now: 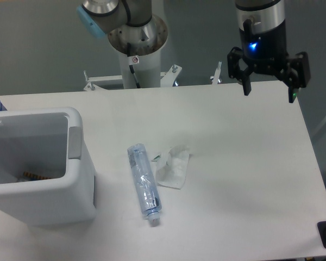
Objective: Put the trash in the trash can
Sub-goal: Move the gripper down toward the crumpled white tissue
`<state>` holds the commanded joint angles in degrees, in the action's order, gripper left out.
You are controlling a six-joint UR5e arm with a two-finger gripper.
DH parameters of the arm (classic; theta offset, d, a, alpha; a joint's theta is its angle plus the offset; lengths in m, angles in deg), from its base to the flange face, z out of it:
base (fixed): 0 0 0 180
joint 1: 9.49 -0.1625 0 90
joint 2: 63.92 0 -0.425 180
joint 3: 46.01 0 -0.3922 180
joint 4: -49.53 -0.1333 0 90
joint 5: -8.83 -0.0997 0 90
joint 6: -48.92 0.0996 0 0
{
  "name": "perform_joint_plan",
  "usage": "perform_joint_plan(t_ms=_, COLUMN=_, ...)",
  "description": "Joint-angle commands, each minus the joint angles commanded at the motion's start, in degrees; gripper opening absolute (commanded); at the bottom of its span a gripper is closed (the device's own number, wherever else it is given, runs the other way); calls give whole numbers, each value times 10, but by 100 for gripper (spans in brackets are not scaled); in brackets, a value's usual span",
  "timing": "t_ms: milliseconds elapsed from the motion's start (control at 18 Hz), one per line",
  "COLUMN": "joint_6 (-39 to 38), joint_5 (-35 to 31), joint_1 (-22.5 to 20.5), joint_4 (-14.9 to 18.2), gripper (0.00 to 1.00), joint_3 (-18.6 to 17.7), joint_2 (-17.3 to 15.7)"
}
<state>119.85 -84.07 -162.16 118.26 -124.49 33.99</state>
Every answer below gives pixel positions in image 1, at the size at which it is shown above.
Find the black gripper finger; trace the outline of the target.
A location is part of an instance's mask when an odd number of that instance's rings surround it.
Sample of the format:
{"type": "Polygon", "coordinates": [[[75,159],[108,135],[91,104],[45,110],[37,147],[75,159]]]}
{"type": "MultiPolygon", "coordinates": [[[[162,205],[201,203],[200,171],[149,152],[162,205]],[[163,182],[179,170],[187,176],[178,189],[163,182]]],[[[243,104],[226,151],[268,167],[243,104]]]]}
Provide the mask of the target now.
{"type": "Polygon", "coordinates": [[[311,79],[309,56],[299,52],[294,56],[287,55],[279,70],[279,80],[288,87],[289,103],[293,103],[302,88],[306,88],[311,79]]]}
{"type": "Polygon", "coordinates": [[[240,60],[243,58],[243,50],[238,47],[233,47],[227,55],[228,76],[232,79],[237,79],[243,87],[243,93],[248,96],[252,90],[250,83],[250,75],[252,69],[246,67],[244,70],[240,68],[240,60]]]}

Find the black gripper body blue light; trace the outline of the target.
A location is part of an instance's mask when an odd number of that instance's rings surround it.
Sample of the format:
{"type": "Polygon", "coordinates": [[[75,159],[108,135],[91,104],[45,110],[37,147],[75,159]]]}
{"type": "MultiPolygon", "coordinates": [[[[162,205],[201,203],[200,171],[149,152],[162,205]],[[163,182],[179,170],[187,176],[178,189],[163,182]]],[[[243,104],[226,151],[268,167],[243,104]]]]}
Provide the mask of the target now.
{"type": "Polygon", "coordinates": [[[246,19],[240,30],[244,62],[257,74],[271,75],[270,69],[280,72],[286,67],[286,22],[261,33],[254,31],[253,21],[246,19]]]}

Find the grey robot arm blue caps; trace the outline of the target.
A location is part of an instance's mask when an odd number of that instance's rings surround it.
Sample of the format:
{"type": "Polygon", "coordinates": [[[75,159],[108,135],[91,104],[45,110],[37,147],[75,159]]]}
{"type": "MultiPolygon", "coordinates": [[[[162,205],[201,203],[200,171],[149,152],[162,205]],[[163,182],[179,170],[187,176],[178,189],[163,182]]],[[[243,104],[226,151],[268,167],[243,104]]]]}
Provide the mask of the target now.
{"type": "MultiPolygon", "coordinates": [[[[290,56],[286,44],[283,1],[236,1],[241,47],[228,53],[228,75],[251,92],[252,73],[275,76],[288,87],[293,103],[311,78],[306,52],[290,56]]],[[[173,85],[175,74],[161,75],[161,50],[168,36],[165,22],[152,12],[151,1],[83,1],[77,14],[88,32],[107,37],[119,55],[126,89],[173,85]]]]}

